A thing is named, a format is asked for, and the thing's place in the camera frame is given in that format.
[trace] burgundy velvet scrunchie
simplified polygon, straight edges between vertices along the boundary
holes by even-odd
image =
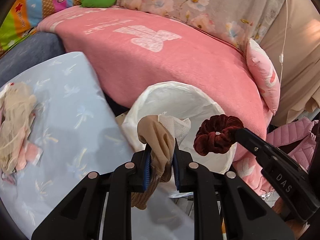
[[[226,153],[236,143],[235,131],[241,128],[243,123],[235,116],[214,115],[210,120],[203,121],[193,147],[202,156],[206,156],[209,152]]]

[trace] gray blue fabric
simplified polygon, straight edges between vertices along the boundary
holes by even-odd
[[[35,228],[88,172],[111,172],[131,160],[133,152],[83,53],[40,63],[12,82],[25,82],[34,90],[36,118],[29,140],[44,152],[36,166],[28,163],[16,174],[17,186],[0,179],[0,197],[31,239]],[[191,240],[193,232],[192,220],[160,191],[146,210],[132,208],[133,240]]]
[[[0,59],[0,87],[23,71],[65,52],[62,41],[56,34],[35,33]]]

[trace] pink puffer jacket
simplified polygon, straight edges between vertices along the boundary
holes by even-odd
[[[316,136],[311,130],[317,123],[318,120],[311,122],[308,118],[304,117],[300,121],[288,123],[268,133],[266,142],[276,147],[281,147],[302,140],[288,155],[308,170],[316,147]],[[268,188],[266,179],[264,179],[263,184],[264,188]],[[269,191],[272,190],[273,188],[269,184]]]

